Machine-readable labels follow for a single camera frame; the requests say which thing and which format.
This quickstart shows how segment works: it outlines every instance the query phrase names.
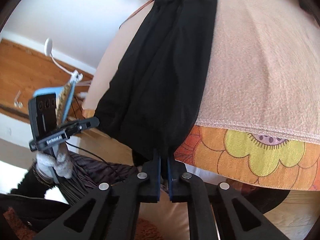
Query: white glove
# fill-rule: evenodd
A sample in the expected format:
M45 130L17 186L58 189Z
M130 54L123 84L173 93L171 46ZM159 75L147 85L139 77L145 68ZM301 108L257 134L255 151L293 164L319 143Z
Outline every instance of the white glove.
M66 143L59 145L56 156L57 160L49 154L38 152L36 155L36 169L43 176L53 178L49 169L49 167L53 167L58 176L70 179L72 176L73 163L70 160Z

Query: metal screw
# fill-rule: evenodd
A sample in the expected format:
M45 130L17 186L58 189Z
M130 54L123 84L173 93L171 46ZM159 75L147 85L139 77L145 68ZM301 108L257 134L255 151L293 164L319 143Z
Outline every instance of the metal screw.
M14 103L13 103L13 105L15 107L18 107L18 108L22 108L23 107L23 104L21 102L18 102L18 98L19 98L20 95L21 95L21 90L19 90L18 94L16 95L16 97L14 99Z
M146 177L148 177L148 174L146 174L145 172L139 172L137 177L139 179L145 179Z
M220 183L220 188L224 189L224 190L227 190L230 188L229 184L226 183L226 182L222 182Z
M109 188L109 184L108 183L101 183L100 185L99 185L99 189L100 190L107 190Z
M184 179L190 179L192 177L192 174L190 172L185 172L182 174L182 177Z

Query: orange flower print fabric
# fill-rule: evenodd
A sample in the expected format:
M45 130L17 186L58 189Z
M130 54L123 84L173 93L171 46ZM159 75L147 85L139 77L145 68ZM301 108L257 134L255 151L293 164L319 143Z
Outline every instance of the orange flower print fabric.
M260 187L320 190L320 145L194 126L176 160Z

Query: yellow flower print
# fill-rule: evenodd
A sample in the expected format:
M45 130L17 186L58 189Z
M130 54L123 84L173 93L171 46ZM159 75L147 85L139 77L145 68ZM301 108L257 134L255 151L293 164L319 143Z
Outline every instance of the yellow flower print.
M259 177L271 174L279 162L288 168L297 165L305 152L304 142L233 130L226 132L224 143L231 156L249 156L249 168Z

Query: wooden floor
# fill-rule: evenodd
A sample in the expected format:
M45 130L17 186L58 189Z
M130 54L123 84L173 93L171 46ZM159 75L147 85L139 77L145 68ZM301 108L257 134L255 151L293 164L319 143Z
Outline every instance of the wooden floor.
M79 137L81 148L95 153L105 161L133 165L131 149L105 133L91 129L79 134ZM84 151L80 150L79 153L94 158Z
M58 61L69 71L75 68ZM83 81L92 79L92 75L78 70L84 75ZM0 108L9 108L28 114L28 101L40 88L64 86L70 75L59 69L44 54L30 48L2 39L0 42ZM21 92L18 101L22 108L14 105L15 97ZM88 87L76 87L75 93L88 91ZM78 104L73 104L75 111Z
M320 216L320 191L292 190L265 216L289 239L302 240Z

